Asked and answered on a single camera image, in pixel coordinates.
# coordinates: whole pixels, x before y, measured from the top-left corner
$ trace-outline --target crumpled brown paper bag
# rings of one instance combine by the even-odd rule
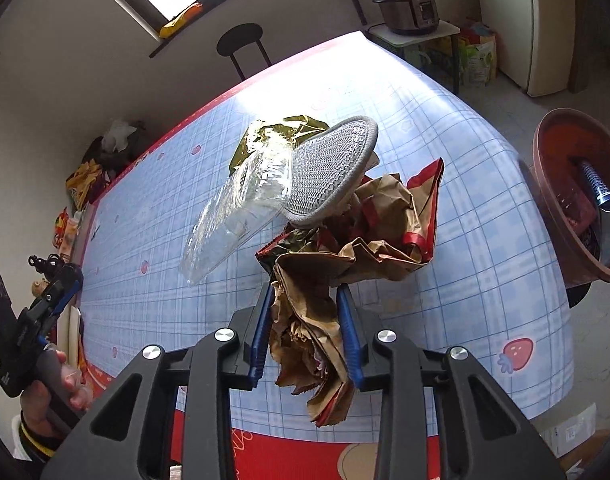
[[[398,175],[365,178],[353,205],[312,229],[293,229],[256,253],[276,278],[270,352],[281,365],[276,384],[293,395],[318,388],[307,402],[317,426],[345,420],[354,394],[329,287],[385,278],[403,280],[433,254],[443,161],[403,186]]]

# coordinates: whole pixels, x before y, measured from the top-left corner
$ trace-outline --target gray mesh slipper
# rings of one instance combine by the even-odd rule
[[[285,218],[295,226],[309,226],[333,214],[360,183],[378,135],[373,119],[356,116],[298,146],[291,191],[283,204]]]

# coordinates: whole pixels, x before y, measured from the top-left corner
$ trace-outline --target person's hand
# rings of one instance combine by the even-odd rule
[[[71,392],[69,403],[77,410],[87,410],[92,402],[92,392],[88,385],[82,384],[80,369],[65,364],[67,356],[64,352],[57,351],[56,355],[62,364],[62,383]],[[46,437],[60,437],[62,435],[47,420],[50,400],[51,394],[47,387],[40,381],[34,381],[21,394],[22,416],[27,427],[34,433]]]

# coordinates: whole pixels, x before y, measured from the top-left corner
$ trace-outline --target blue plaid tablecloth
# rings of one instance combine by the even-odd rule
[[[255,303],[258,248],[278,218],[197,286],[179,273],[183,245],[252,120],[308,114],[379,125],[370,176],[404,180],[438,157],[434,260],[404,282],[352,285],[357,304],[419,346],[459,344],[479,359],[525,415],[572,387],[572,327],[554,248],[512,146],[474,110],[412,66],[349,34],[279,63],[222,96],[131,168],[97,204],[83,261],[80,309],[87,359],[111,375],[144,346],[195,344]],[[233,427],[301,440],[376,442],[380,395],[357,394],[346,421],[316,428],[306,395],[275,386],[276,363],[253,392],[232,391]],[[181,391],[178,408],[184,407]],[[426,395],[428,434],[435,411]]]

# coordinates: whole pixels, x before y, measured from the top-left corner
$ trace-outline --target clear plastic bag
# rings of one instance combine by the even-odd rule
[[[293,147],[269,139],[210,198],[187,239],[180,269],[196,285],[280,212],[291,186]]]

